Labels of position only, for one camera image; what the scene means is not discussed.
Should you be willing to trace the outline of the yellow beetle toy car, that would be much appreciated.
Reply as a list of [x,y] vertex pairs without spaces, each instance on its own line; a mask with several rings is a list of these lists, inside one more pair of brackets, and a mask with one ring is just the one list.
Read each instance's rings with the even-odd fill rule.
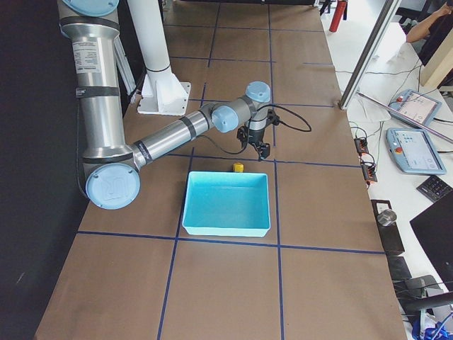
[[234,173],[243,173],[244,172],[244,165],[240,162],[236,162],[232,166],[232,171]]

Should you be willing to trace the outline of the turquoise plastic bin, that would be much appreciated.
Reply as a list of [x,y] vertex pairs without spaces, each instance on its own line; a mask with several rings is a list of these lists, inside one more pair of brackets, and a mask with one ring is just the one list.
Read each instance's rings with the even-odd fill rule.
[[197,236],[264,237],[271,228],[268,175],[191,171],[182,226]]

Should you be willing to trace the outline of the upper orange black connector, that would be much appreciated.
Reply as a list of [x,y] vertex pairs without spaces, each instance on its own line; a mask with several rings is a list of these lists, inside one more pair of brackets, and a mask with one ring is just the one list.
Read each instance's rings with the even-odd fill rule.
[[368,154],[368,141],[365,137],[357,137],[354,139],[356,151],[358,154]]

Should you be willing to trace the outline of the orange black connector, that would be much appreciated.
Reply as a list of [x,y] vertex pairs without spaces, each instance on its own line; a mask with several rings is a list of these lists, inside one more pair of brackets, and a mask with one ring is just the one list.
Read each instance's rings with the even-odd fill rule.
[[378,182],[375,162],[361,161],[360,166],[366,184],[370,185]]
[[358,154],[368,154],[368,141],[365,137],[357,137],[354,139],[356,151]]

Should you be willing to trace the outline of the lower orange black connector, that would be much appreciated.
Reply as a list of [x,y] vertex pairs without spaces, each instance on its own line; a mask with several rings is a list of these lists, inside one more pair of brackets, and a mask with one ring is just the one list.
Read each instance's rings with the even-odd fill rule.
[[370,185],[378,182],[375,162],[361,161],[360,166],[366,184]]

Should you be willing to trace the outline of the silver metal cup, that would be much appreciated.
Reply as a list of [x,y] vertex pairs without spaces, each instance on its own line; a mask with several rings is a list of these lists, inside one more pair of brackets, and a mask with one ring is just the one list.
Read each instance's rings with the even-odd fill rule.
[[385,209],[377,214],[377,222],[383,226],[388,227],[396,222],[397,215],[391,209]]

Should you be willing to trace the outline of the red fire extinguisher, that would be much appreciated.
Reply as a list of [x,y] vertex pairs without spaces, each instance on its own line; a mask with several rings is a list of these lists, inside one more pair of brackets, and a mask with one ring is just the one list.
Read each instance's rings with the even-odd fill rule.
[[333,17],[331,20],[331,24],[329,27],[329,31],[331,33],[337,32],[340,22],[343,20],[345,14],[346,14],[347,5],[348,5],[347,1],[344,1],[344,0],[337,1],[337,6],[334,11],[334,14],[333,14]]

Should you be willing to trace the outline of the lower teach pendant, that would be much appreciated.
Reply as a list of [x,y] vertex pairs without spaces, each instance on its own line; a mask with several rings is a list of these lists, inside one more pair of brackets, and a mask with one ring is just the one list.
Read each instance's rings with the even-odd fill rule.
[[386,144],[397,167],[406,174],[443,175],[446,167],[423,129],[389,128]]

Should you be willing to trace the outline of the teach pendant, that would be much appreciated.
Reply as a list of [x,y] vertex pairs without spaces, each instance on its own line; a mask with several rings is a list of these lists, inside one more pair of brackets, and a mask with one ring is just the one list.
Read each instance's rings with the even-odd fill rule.
[[406,120],[411,119],[424,126],[433,121],[441,106],[440,101],[413,89],[401,92],[389,103],[389,107],[398,111]]
[[406,174],[443,175],[446,167],[423,129],[389,128],[386,144],[397,167]]

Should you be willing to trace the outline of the upper teach pendant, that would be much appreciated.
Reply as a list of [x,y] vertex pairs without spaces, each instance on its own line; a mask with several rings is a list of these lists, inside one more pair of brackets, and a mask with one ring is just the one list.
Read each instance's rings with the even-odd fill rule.
[[411,119],[424,126],[433,121],[441,106],[440,101],[413,89],[401,92],[389,103],[389,107],[398,111],[406,120]]

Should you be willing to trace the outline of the black box under cup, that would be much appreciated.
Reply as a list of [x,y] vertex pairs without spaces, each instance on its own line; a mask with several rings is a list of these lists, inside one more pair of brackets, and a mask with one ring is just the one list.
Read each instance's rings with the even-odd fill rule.
[[390,256],[401,255],[405,249],[396,222],[393,222],[388,226],[383,226],[377,219],[379,213],[384,212],[386,209],[392,210],[390,201],[371,199],[371,204],[385,253]]

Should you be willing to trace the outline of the black keyboard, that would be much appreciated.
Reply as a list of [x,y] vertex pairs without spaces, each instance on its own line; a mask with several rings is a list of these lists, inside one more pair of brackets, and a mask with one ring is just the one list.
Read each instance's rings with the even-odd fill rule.
[[436,175],[427,177],[416,189],[433,203],[452,192],[452,187]]

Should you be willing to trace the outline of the black laptop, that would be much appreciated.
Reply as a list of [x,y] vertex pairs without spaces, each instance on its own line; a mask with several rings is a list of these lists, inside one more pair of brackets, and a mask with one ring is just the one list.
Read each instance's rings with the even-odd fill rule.
[[411,228],[437,274],[452,289],[452,193],[414,217]]

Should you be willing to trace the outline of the seated person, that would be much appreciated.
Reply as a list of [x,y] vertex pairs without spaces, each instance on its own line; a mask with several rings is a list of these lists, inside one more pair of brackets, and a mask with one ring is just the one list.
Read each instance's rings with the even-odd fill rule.
[[418,56],[422,64],[426,65],[451,30],[452,6],[445,3],[423,21],[413,26],[406,35],[406,42],[415,43],[425,40]]

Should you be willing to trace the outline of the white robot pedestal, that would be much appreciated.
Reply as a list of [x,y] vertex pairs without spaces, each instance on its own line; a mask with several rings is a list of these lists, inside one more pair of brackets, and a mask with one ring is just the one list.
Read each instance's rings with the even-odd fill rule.
[[147,75],[138,112],[148,115],[185,114],[191,85],[171,69],[158,1],[128,1]]

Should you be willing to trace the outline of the aluminium frame post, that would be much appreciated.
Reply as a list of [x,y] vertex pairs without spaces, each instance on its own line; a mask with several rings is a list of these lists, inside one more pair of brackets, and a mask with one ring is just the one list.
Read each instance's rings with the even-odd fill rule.
[[401,4],[401,0],[387,0],[384,2],[382,10],[377,21],[370,33],[370,36],[364,46],[362,54],[354,68],[352,76],[343,92],[339,107],[341,110],[347,110],[353,96],[358,92],[358,87],[369,66],[371,58],[377,51],[382,38],[388,28],[391,19],[396,14],[396,10]]

